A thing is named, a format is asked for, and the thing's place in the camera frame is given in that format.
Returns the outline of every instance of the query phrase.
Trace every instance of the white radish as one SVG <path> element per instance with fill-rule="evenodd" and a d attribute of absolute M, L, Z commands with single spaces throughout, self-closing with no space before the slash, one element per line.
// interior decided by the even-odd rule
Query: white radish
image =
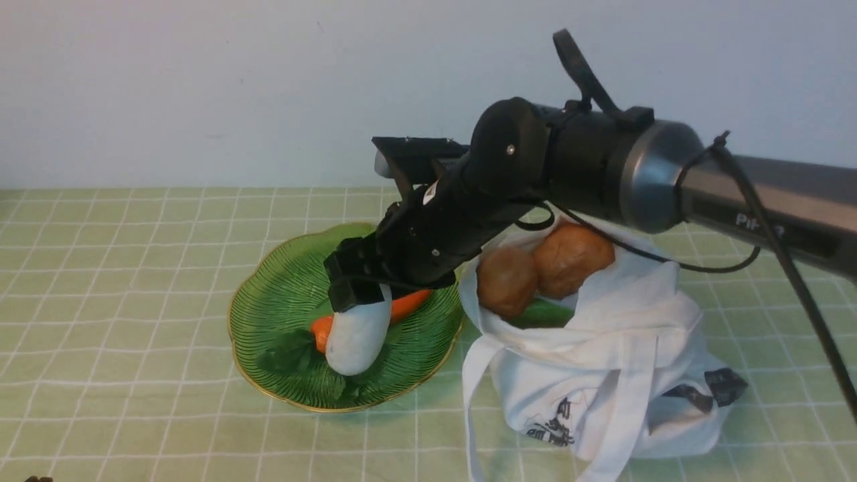
<path fill-rule="evenodd" d="M 383 301 L 359 304 L 345 313 L 333 313 L 325 354 L 327 364 L 340 375 L 350 377 L 363 373 L 381 353 L 390 327 L 393 294 L 390 286 L 380 287 Z"/>

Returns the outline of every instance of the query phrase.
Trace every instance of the black cable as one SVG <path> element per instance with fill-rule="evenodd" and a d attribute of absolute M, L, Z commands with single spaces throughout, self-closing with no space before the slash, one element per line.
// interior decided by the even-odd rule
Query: black cable
<path fill-rule="evenodd" d="M 622 248 L 624 250 L 630 251 L 637 256 L 642 256 L 644 258 L 649 258 L 651 260 L 655 260 L 658 262 L 672 262 L 672 261 L 674 261 L 672 259 L 669 259 L 669 258 L 666 258 L 663 256 L 659 256 L 659 255 L 656 255 L 654 253 L 650 253 L 649 251 L 641 250 L 640 248 L 631 246 L 630 244 L 618 239 L 616 236 L 611 236 L 611 235 L 607 234 L 606 232 L 598 229 L 597 227 L 593 226 L 592 223 L 590 223 L 589 221 L 581 218 L 580 216 L 576 215 L 575 213 L 572 213 L 571 211 L 563 208 L 562 206 L 557 206 L 556 208 L 559 209 L 564 215 L 575 220 L 581 226 L 585 226 L 585 227 L 591 229 L 592 231 L 597 232 L 598 235 L 607 239 L 609 242 L 619 246 L 620 248 Z M 753 250 L 750 253 L 750 256 L 748 256 L 744 261 L 739 262 L 738 264 L 733 264 L 732 266 L 709 267 L 709 266 L 698 266 L 695 264 L 687 264 L 684 262 L 679 262 L 679 266 L 683 269 L 688 270 L 688 271 L 695 271 L 697 273 L 711 273 L 711 274 L 734 273 L 735 271 L 741 271 L 742 269 L 750 266 L 752 264 L 752 262 L 756 261 L 756 258 L 758 258 L 758 255 L 761 252 L 762 252 L 762 249 L 759 248 L 758 246 L 755 246 L 755 247 L 753 247 Z"/>
<path fill-rule="evenodd" d="M 810 324 L 818 337 L 818 341 L 824 349 L 824 355 L 827 356 L 827 360 L 830 362 L 830 368 L 833 369 L 836 381 L 839 383 L 839 388 L 845 397 L 848 409 L 851 411 L 851 416 L 857 422 L 857 391 L 854 390 L 854 384 L 851 381 L 851 376 L 848 374 L 848 367 L 842 360 L 842 355 L 836 347 L 836 342 L 833 339 L 833 335 L 830 334 L 827 324 L 824 323 L 824 317 L 821 314 L 821 310 L 818 309 L 812 293 L 810 293 L 809 288 L 806 286 L 803 277 L 800 276 L 800 272 L 797 266 L 794 265 L 794 260 L 792 260 L 782 240 L 776 235 L 768 218 L 768 213 L 764 209 L 756 190 L 753 188 L 752 182 L 738 165 L 732 153 L 726 149 L 726 136 L 728 135 L 729 131 L 726 131 L 721 136 L 718 136 L 714 144 L 709 148 L 709 151 L 714 155 L 714 159 L 720 165 L 721 169 L 729 174 L 735 183 L 738 184 L 738 190 L 744 196 L 747 206 L 762 226 L 762 231 L 768 239 L 770 249 L 774 252 L 777 261 L 780 262 L 782 271 L 785 272 L 788 281 L 791 283 L 795 294 L 797 294 L 800 300 L 800 304 L 803 305 L 804 311 L 806 311 L 806 315 L 809 317 Z"/>

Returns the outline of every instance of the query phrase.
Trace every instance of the robotic arm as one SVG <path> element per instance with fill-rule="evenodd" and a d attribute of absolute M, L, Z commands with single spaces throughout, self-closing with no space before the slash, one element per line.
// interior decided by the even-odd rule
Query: robotic arm
<path fill-rule="evenodd" d="M 555 33 L 554 45 L 581 100 L 562 108 L 501 100 L 482 114 L 469 146 L 373 139 L 375 170 L 396 181 L 402 202 L 374 233 L 346 239 L 326 259 L 334 310 L 381 301 L 379 283 L 394 298 L 450 286 L 455 268 L 545 202 L 641 232 L 691 222 L 771 248 L 732 174 L 692 128 L 649 108 L 621 111 L 568 31 Z M 857 170 L 734 160 L 792 257 L 857 279 Z"/>

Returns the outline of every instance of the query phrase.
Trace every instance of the bag handle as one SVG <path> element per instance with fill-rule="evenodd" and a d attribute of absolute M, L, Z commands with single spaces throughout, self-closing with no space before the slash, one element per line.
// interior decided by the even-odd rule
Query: bag handle
<path fill-rule="evenodd" d="M 631 460 L 644 429 L 655 377 L 657 338 L 626 334 L 622 339 L 623 364 L 614 392 L 613 412 L 601 447 L 578 482 L 617 480 Z"/>
<path fill-rule="evenodd" d="M 467 439 L 467 467 L 470 482 L 484 482 L 485 473 L 479 463 L 479 453 L 476 450 L 476 430 L 473 428 L 473 418 L 470 416 L 470 404 L 476 387 L 482 381 L 482 375 L 491 364 L 494 356 L 505 346 L 489 335 L 480 336 L 470 346 L 461 369 L 462 390 L 464 392 L 464 435 Z"/>

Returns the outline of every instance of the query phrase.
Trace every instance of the green plate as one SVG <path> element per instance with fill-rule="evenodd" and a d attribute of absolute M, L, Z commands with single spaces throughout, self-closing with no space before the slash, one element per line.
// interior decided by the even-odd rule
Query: green plate
<path fill-rule="evenodd" d="M 375 227 L 335 226 L 281 244 L 235 293 L 229 332 L 238 369 L 263 393 L 315 412 L 354 412 L 403 395 L 443 365 L 464 321 L 456 286 L 431 294 L 390 327 L 375 364 L 343 377 L 315 349 L 309 325 L 332 313 L 323 262 L 344 238 Z"/>

